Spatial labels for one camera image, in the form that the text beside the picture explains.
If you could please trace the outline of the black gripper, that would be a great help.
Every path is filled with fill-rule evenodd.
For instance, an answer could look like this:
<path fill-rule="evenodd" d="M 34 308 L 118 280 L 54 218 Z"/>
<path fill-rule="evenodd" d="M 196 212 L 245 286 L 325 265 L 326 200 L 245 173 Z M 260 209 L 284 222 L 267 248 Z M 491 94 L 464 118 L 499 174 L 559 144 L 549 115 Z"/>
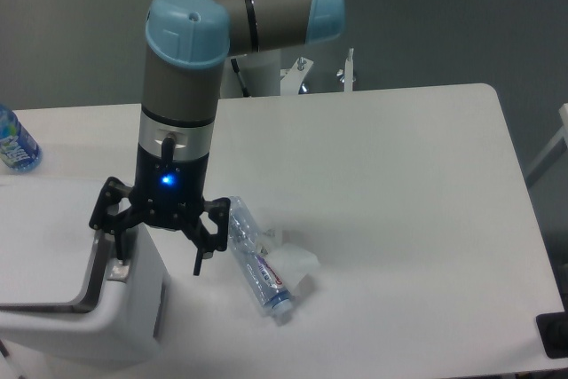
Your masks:
<path fill-rule="evenodd" d="M 94 205 L 89 227 L 114 237 L 116 258 L 130 258 L 126 232 L 141 223 L 181 230 L 196 247 L 193 274 L 204 260 L 227 249 L 231 202 L 203 200 L 209 157 L 166 164 L 138 148 L 134 186 L 109 177 Z"/>

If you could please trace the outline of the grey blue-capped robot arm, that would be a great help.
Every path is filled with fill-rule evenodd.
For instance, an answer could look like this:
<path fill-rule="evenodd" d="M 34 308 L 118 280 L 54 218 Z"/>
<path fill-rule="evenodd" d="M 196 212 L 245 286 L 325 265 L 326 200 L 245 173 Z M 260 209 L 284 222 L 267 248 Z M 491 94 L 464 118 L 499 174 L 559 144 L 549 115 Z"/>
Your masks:
<path fill-rule="evenodd" d="M 201 263 L 227 248 L 230 202 L 203 196 L 225 61 L 337 38 L 345 0 L 153 0 L 132 186 L 103 185 L 90 227 L 114 240 L 137 225 L 180 231 Z"/>

